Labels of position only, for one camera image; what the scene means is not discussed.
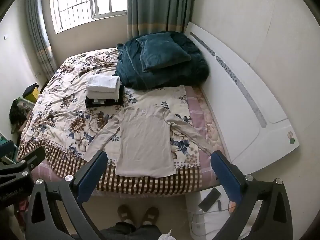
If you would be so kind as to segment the folded black garment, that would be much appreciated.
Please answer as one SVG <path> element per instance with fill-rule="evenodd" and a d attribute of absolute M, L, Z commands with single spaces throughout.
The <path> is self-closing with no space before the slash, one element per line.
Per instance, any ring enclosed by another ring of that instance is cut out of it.
<path fill-rule="evenodd" d="M 120 85 L 119 88 L 119 98 L 117 100 L 115 99 L 89 99 L 86 97 L 85 104 L 86 108 L 92 108 L 92 107 L 107 107 L 107 106 L 121 106 L 123 105 L 123 91 L 124 86 Z"/>

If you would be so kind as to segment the pink quilted mattress sheet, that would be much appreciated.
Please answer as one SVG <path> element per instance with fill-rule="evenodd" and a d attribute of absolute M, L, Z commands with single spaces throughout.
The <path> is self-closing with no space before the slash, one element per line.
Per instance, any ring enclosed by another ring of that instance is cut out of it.
<path fill-rule="evenodd" d="M 202 91 L 197 87 L 185 86 L 185 92 L 191 125 L 197 129 L 204 139 L 213 147 L 213 150 L 221 151 L 225 157 L 228 158 L 228 152 L 224 149 L 222 137 L 219 134 L 218 127 Z M 210 166 L 210 157 L 202 150 L 199 150 L 199 158 L 202 188 L 205 189 L 217 185 L 218 180 Z"/>

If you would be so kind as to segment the teal window curtain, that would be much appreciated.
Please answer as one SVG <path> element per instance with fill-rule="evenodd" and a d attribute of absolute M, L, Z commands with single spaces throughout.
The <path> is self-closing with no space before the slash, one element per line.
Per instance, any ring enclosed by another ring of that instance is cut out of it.
<path fill-rule="evenodd" d="M 127 36 L 176 31 L 183 33 L 194 0 L 127 0 Z"/>
<path fill-rule="evenodd" d="M 25 10 L 27 25 L 38 62 L 49 81 L 58 67 L 46 31 L 42 0 L 25 0 Z"/>

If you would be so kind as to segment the brown slipper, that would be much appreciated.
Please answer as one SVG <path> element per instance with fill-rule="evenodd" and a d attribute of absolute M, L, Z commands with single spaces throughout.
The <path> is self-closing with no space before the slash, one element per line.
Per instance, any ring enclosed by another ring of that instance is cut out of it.
<path fill-rule="evenodd" d="M 150 207 L 142 218 L 141 225 L 155 225 L 159 217 L 159 209 Z"/>
<path fill-rule="evenodd" d="M 134 225 L 133 215 L 128 206 L 121 205 L 120 207 L 118 207 L 117 212 L 121 222 Z"/>

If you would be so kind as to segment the beige long sleeve shirt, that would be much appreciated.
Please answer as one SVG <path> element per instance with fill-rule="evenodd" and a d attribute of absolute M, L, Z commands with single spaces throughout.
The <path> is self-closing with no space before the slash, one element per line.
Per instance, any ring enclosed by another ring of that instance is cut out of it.
<path fill-rule="evenodd" d="M 171 153 L 170 130 L 186 135 L 207 154 L 214 149 L 193 126 L 159 106 L 127 107 L 97 133 L 83 159 L 90 161 L 116 134 L 120 134 L 120 155 L 115 174 L 123 177 L 163 178 L 176 174 Z"/>

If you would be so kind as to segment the folded white clothes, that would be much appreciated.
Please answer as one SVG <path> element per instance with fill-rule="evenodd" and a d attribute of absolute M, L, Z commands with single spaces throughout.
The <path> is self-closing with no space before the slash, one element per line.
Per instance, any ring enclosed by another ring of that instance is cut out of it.
<path fill-rule="evenodd" d="M 118 76 L 97 74 L 87 81 L 87 97 L 89 99 L 119 99 L 121 81 Z"/>

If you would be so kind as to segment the yellow box with black item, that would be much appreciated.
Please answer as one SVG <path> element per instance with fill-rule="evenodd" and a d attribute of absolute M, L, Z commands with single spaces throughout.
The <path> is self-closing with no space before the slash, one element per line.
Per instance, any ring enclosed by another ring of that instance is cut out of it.
<path fill-rule="evenodd" d="M 22 96 L 24 99 L 36 103 L 39 98 L 39 94 L 39 85 L 37 83 L 34 83 L 25 89 Z"/>

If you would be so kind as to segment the white bedside table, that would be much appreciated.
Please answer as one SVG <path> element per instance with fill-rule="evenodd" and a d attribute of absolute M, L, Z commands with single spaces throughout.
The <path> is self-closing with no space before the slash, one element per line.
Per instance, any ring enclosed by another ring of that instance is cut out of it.
<path fill-rule="evenodd" d="M 222 186 L 217 186 L 221 192 L 220 198 L 207 211 L 202 211 L 198 205 L 211 189 L 192 192 L 186 195 L 188 223 L 192 239 L 213 239 L 230 217 L 231 202 Z"/>

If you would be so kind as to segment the dark teal plush blanket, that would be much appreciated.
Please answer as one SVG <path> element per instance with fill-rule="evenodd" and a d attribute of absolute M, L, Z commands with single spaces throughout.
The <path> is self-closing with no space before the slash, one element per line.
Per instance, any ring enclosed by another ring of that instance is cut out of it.
<path fill-rule="evenodd" d="M 183 33 L 161 31 L 117 44 L 116 75 L 136 90 L 198 86 L 209 76 L 199 48 Z"/>

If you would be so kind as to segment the pile of dark clothes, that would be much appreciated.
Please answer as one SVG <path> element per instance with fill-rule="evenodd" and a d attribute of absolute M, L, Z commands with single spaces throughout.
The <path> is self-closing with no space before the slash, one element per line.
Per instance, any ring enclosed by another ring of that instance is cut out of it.
<path fill-rule="evenodd" d="M 12 102 L 9 112 L 11 134 L 22 132 L 34 106 L 35 103 L 20 97 Z"/>

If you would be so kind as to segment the teal window curtain left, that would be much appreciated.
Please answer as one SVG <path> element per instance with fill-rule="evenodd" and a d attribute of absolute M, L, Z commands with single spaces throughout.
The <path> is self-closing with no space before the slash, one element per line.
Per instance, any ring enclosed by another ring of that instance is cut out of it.
<path fill-rule="evenodd" d="M 25 10 L 27 25 L 38 62 L 49 81 L 58 67 L 46 31 L 42 0 L 25 0 Z"/>

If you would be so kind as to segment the black smartphone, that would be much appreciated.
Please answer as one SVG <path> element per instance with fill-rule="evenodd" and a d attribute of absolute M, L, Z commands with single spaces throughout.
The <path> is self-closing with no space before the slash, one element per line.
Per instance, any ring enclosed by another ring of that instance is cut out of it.
<path fill-rule="evenodd" d="M 207 212 L 214 203 L 220 198 L 221 192 L 217 190 L 216 188 L 212 188 L 211 191 L 206 195 L 206 197 L 200 202 L 198 207 L 204 211 Z"/>

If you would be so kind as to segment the teal window curtain right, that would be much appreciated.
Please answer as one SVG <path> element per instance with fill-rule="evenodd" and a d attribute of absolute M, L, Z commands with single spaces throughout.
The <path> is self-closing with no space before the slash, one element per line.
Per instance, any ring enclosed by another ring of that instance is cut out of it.
<path fill-rule="evenodd" d="M 183 33 L 194 0 L 127 0 L 127 36 L 176 31 Z"/>

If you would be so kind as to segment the brown right slipper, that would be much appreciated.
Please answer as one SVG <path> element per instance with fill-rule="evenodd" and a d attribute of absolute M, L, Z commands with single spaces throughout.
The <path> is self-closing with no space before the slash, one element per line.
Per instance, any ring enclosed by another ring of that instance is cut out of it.
<path fill-rule="evenodd" d="M 141 225 L 155 225 L 159 217 L 159 209 L 150 207 L 142 218 Z"/>

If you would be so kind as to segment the brown left slipper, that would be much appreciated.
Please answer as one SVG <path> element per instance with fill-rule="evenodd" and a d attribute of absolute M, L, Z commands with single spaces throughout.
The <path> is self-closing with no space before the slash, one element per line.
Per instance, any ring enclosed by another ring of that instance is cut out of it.
<path fill-rule="evenodd" d="M 134 225 L 133 215 L 128 206 L 121 205 L 120 207 L 118 207 L 117 212 L 121 222 Z"/>

